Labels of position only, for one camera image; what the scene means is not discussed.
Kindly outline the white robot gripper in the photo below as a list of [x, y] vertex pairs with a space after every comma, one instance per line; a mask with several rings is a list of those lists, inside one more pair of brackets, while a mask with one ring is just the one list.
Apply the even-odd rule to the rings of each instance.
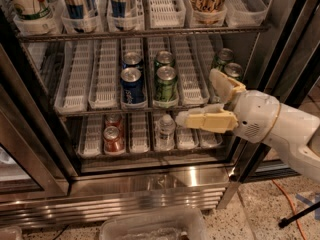
[[213, 133], [233, 130], [237, 137], [249, 142], [261, 142], [276, 121], [280, 102], [275, 97], [257, 90], [245, 91], [246, 86], [243, 83], [217, 69], [210, 71], [209, 80], [221, 103], [226, 104], [237, 93], [241, 93], [233, 112], [224, 110], [222, 104], [211, 104], [203, 108], [180, 111], [175, 117], [176, 124]]

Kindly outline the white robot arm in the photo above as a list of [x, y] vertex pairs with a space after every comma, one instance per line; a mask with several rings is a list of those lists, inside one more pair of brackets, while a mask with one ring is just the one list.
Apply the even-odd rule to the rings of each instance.
[[178, 113], [177, 125], [213, 133], [231, 131], [251, 143], [263, 143], [291, 169], [320, 182], [319, 117], [248, 90], [217, 69], [210, 71], [209, 80], [220, 102]]

